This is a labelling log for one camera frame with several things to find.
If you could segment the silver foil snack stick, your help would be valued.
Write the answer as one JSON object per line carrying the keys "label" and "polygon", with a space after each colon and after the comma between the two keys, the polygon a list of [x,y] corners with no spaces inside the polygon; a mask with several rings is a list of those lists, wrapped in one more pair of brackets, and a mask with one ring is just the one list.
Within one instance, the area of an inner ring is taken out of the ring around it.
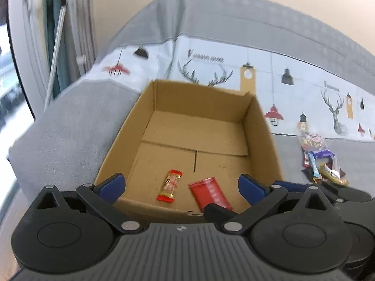
{"label": "silver foil snack stick", "polygon": [[329,158],[326,165],[330,169],[331,176],[339,180],[341,176],[336,156],[333,158]]}

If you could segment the red snack packet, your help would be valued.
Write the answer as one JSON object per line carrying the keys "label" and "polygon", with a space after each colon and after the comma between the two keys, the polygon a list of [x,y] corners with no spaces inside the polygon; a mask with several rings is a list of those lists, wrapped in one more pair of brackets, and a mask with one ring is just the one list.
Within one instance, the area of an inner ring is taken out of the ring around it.
{"label": "red snack packet", "polygon": [[195,183],[188,185],[195,201],[201,212],[204,212],[204,208],[209,204],[217,204],[230,211],[233,210],[232,206],[226,199],[224,193],[219,187],[215,177],[206,178]]}

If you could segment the blue white snack bar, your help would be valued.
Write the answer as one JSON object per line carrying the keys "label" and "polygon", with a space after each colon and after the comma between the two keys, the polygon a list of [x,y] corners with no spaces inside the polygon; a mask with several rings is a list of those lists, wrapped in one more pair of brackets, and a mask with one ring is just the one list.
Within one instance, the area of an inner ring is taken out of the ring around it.
{"label": "blue white snack bar", "polygon": [[317,165],[316,165],[316,160],[315,160],[315,157],[313,155],[312,152],[308,152],[308,159],[309,159],[309,162],[310,162],[310,166],[312,168],[312,171],[313,171],[313,177],[314,178],[317,178],[317,179],[321,179],[321,174],[319,173],[319,170],[317,168]]}

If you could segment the small red gold candy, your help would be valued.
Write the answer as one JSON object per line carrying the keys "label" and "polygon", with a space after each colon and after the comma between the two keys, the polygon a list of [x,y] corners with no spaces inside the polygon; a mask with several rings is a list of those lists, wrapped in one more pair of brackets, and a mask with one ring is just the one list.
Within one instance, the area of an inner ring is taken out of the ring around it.
{"label": "small red gold candy", "polygon": [[174,192],[177,188],[177,182],[182,177],[182,175],[182,171],[178,171],[175,169],[169,170],[165,177],[163,186],[156,197],[157,201],[166,202],[169,204],[174,202]]}

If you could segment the yellow snack bar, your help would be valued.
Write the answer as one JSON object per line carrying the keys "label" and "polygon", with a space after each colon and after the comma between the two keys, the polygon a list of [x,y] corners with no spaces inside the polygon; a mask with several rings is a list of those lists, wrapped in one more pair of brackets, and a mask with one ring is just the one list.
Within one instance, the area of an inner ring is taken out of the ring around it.
{"label": "yellow snack bar", "polygon": [[319,167],[319,173],[324,178],[327,178],[337,185],[348,186],[348,181],[346,179],[341,179],[339,172],[334,169],[330,169],[326,164],[323,164]]}

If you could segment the purple snack wrapper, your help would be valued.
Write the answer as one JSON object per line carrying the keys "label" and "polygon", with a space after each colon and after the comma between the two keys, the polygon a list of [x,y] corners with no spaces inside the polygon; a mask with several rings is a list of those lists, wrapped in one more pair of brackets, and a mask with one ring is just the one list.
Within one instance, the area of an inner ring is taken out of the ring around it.
{"label": "purple snack wrapper", "polygon": [[311,151],[311,154],[314,156],[315,160],[335,157],[335,154],[328,149]]}

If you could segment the open cardboard box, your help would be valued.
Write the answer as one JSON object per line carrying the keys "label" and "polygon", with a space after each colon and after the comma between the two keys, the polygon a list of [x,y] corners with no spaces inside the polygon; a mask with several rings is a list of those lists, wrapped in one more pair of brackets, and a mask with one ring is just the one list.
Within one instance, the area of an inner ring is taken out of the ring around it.
{"label": "open cardboard box", "polygon": [[[157,201],[169,170],[182,171],[174,202]],[[215,177],[235,212],[248,209],[238,191],[247,173],[264,185],[283,180],[273,137],[251,93],[156,80],[140,95],[99,169],[126,180],[116,207],[139,221],[198,223],[188,185]]]}

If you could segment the grey patterned sofa cover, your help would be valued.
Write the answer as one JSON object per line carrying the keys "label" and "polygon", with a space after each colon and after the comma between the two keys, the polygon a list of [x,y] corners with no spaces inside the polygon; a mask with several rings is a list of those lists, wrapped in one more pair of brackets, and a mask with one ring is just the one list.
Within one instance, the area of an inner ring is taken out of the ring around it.
{"label": "grey patterned sofa cover", "polygon": [[297,136],[323,136],[350,185],[374,193],[374,56],[320,21],[266,0],[155,0],[113,37],[10,148],[28,200],[47,184],[92,182],[116,133],[156,79],[255,85],[289,181]]}

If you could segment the grey curtain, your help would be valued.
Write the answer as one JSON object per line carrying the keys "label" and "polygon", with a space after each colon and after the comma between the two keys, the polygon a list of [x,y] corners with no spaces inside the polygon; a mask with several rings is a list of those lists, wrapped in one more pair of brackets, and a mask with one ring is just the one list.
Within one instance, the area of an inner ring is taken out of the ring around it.
{"label": "grey curtain", "polygon": [[43,12],[51,102],[95,63],[93,0],[43,0]]}

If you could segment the white window frame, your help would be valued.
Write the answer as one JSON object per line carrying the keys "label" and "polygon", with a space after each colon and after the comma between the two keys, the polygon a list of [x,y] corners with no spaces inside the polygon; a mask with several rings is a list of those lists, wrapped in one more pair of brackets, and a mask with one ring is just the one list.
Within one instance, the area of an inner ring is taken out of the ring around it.
{"label": "white window frame", "polygon": [[13,63],[34,118],[45,110],[50,68],[38,0],[8,0],[8,35]]}

